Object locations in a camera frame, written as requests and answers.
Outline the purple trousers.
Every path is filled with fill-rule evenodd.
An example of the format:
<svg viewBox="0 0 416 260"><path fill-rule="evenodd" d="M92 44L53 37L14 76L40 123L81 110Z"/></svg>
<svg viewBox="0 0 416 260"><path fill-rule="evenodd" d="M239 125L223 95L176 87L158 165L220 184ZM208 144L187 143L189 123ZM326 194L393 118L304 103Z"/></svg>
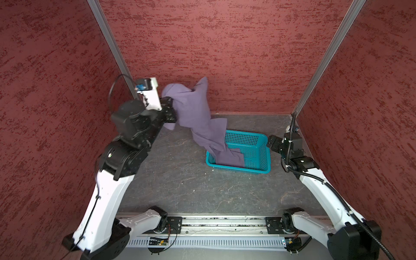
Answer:
<svg viewBox="0 0 416 260"><path fill-rule="evenodd" d="M175 123L165 123L164 127L174 130L175 125L189 128L194 141L205 148L219 165L243 167L244 155L238 148L230 149L225 143L228 120L211 118L207 93L208 78L203 77L193 89L180 83L168 84L162 91L162 97L173 100L177 115Z"/></svg>

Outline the teal plastic basket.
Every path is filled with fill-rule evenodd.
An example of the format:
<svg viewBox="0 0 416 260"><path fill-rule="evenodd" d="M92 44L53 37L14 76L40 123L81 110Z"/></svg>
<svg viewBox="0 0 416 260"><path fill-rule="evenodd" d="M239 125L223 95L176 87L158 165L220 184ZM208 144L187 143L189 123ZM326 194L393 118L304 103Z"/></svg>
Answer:
<svg viewBox="0 0 416 260"><path fill-rule="evenodd" d="M208 151L206 152L206 164L228 171L268 174L271 171L271 157L267 142L268 138L264 134L227 130L225 143L230 149L240 150L244 156L244 167L218 165Z"/></svg>

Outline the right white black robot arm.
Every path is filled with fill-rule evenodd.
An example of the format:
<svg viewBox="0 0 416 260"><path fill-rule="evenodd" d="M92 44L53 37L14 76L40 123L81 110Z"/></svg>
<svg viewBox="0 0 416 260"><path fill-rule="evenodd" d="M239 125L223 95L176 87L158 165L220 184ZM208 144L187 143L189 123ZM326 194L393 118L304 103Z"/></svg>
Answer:
<svg viewBox="0 0 416 260"><path fill-rule="evenodd" d="M335 260L378 259L380 226L365 220L342 198L314 159L304 154L300 135L293 132L286 133L283 138L271 135L267 147L281 155L283 169L308 188L331 221L325 224L301 208L284 210L279 222L267 218L266 224L272 232L282 231L294 236L304 232L309 235L305 242L297 237L287 237L287 251L298 253L314 239L325 246Z"/></svg>

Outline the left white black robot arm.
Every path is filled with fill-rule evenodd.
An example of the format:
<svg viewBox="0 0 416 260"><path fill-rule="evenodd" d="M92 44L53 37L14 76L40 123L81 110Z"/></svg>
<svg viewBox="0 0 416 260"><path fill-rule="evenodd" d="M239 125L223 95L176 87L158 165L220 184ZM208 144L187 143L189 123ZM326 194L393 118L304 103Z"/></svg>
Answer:
<svg viewBox="0 0 416 260"><path fill-rule="evenodd" d="M80 250L81 259L113 260L134 235L148 231L169 233L167 212L157 206L132 218L116 218L128 186L161 129L166 123L176 121L172 98L163 97L160 104L160 110L147 110L143 102L131 100L112 113L119 135L99 158L95 188L83 220L62 241L69 252Z"/></svg>

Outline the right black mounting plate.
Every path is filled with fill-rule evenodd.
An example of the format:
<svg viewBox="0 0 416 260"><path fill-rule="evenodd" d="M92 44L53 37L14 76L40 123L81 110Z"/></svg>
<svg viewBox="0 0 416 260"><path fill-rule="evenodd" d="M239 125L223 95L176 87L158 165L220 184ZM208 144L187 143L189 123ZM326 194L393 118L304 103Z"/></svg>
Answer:
<svg viewBox="0 0 416 260"><path fill-rule="evenodd" d="M268 234L293 234L294 228L291 226L291 221L283 217L266 217L265 225Z"/></svg>

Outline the black mounting plate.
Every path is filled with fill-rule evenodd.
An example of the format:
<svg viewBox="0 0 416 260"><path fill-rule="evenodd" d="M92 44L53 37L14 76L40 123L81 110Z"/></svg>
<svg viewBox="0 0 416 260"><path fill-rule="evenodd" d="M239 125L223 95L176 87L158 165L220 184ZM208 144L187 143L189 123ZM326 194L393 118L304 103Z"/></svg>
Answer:
<svg viewBox="0 0 416 260"><path fill-rule="evenodd" d="M293 234L294 228L291 226L291 221L283 217L266 217L265 225L268 234Z"/></svg>
<svg viewBox="0 0 416 260"><path fill-rule="evenodd" d="M163 217L157 227L150 231L151 234L168 234L170 231L180 233L183 217Z"/></svg>

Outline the right small circuit board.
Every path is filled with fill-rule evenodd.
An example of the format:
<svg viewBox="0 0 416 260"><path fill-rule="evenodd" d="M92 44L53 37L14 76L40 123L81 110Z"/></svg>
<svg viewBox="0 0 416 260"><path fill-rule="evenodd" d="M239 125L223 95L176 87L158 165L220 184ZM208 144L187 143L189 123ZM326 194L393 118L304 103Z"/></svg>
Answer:
<svg viewBox="0 0 416 260"><path fill-rule="evenodd" d="M302 247L302 239L297 238L286 238L285 239L285 248L287 251L296 251Z"/></svg>

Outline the small circuit board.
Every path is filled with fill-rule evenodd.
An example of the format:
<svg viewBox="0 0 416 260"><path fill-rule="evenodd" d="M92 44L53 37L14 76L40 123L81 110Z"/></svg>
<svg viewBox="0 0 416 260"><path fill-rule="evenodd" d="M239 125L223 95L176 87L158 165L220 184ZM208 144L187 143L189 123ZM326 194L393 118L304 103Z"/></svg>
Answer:
<svg viewBox="0 0 416 260"><path fill-rule="evenodd" d="M296 251L302 247L302 239L297 238L286 238L285 239L285 248L287 251Z"/></svg>
<svg viewBox="0 0 416 260"><path fill-rule="evenodd" d="M161 246L166 247L169 245L169 239L168 238L157 238L157 237L151 237L149 239L149 246Z"/></svg>

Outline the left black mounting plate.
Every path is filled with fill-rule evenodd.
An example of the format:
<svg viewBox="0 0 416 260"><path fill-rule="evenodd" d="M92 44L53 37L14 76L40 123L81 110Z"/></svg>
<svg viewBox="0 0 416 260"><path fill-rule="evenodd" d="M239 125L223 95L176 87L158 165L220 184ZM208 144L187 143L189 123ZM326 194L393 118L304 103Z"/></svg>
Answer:
<svg viewBox="0 0 416 260"><path fill-rule="evenodd" d="M180 233L183 217L163 217L157 227L150 231L151 234L168 234L170 231Z"/></svg>

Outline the left small circuit board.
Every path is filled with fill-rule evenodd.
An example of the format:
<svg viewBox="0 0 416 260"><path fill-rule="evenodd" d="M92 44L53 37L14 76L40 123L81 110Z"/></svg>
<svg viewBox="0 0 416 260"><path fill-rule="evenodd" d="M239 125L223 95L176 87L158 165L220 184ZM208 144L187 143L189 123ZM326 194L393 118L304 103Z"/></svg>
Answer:
<svg viewBox="0 0 416 260"><path fill-rule="evenodd" d="M169 239L168 238L157 238L157 237L151 237L149 239L149 246L161 246L166 247L169 245Z"/></svg>

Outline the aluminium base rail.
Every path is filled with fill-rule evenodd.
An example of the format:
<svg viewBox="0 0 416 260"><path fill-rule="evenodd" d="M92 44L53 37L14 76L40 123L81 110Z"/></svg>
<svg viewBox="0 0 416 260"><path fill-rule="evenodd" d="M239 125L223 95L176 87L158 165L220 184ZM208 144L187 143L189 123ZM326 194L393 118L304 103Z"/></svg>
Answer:
<svg viewBox="0 0 416 260"><path fill-rule="evenodd" d="M172 217L183 217L180 233L170 231L169 235L188 237L205 236L310 236L311 234L301 228L293 234L268 234L265 218L281 217L258 214L184 214L172 213Z"/></svg>

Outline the left aluminium corner post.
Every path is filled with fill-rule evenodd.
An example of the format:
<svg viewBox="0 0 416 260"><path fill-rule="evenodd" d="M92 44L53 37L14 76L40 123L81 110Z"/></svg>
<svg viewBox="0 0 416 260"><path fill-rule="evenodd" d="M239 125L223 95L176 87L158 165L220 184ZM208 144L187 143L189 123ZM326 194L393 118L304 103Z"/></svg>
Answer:
<svg viewBox="0 0 416 260"><path fill-rule="evenodd" d="M119 49L119 46L115 40L115 37L111 31L111 28L107 22L107 19L105 17L104 11L99 3L98 0L88 0L87 1L91 11L101 29L101 32L107 42L107 45L109 46L111 53L113 54L113 57L121 71L122 74L125 74L125 81L129 87L129 90L133 96L134 99L139 99L137 92L134 90L134 83L132 82L131 78L131 73L128 69L128 66L125 62L124 57L122 56L122 53Z"/></svg>

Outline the aluminium corner post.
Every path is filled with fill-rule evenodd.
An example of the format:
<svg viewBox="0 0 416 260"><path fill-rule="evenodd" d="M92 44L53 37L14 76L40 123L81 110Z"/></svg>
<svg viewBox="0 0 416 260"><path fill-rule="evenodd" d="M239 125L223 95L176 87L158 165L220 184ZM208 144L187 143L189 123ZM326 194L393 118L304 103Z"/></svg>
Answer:
<svg viewBox="0 0 416 260"><path fill-rule="evenodd" d="M336 33L334 34L327 50L325 51L320 63L318 64L312 78L310 79L309 83L303 94L301 95L300 100L298 101L297 105L295 106L292 113L299 115L301 110L303 109L304 105L306 104L307 100L311 96L313 90L317 86L318 82L320 81L321 77L323 76L324 72L326 71L328 65L330 64L331 60L333 59L334 55L338 51L341 43L343 42L344 38L346 37L347 33L349 32L351 26L353 25L354 21L356 20L357 16L359 15L360 11L364 7L366 0L354 0L352 1L349 9L347 10L344 18L342 19Z"/></svg>
<svg viewBox="0 0 416 260"><path fill-rule="evenodd" d="M128 69L128 66L125 62L124 57L122 56L122 53L119 49L119 46L115 40L115 37L111 31L111 28L107 22L107 19L105 17L104 11L99 3L98 0L88 0L87 1L91 11L101 29L101 32L107 42L107 45L109 46L111 53L113 54L113 57L121 71L122 74L125 74L125 81L129 87L129 90L133 96L134 99L139 99L137 92L134 90L134 83L132 82L131 78L131 73Z"/></svg>

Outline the right aluminium corner post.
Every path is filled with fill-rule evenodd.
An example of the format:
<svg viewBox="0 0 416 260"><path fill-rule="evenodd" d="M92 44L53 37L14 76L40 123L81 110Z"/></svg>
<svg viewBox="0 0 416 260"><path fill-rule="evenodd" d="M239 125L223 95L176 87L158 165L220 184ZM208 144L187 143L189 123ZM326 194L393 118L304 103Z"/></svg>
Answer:
<svg viewBox="0 0 416 260"><path fill-rule="evenodd" d="M292 113L299 115L301 110L303 109L304 105L306 104L307 100L311 96L313 90L317 86L318 82L320 81L321 77L323 76L324 72L326 71L328 65L330 64L331 60L333 59L334 55L338 51L341 43L343 42L344 38L346 37L347 33L349 32L351 26L353 25L354 21L356 20L357 16L359 15L360 11L364 7L366 0L354 0L352 1L349 9L347 10L344 18L342 19L336 33L334 34L327 50L325 51L320 63L318 64L312 78L310 79L309 83L303 94L301 95L300 100L298 101L297 105L295 106Z"/></svg>

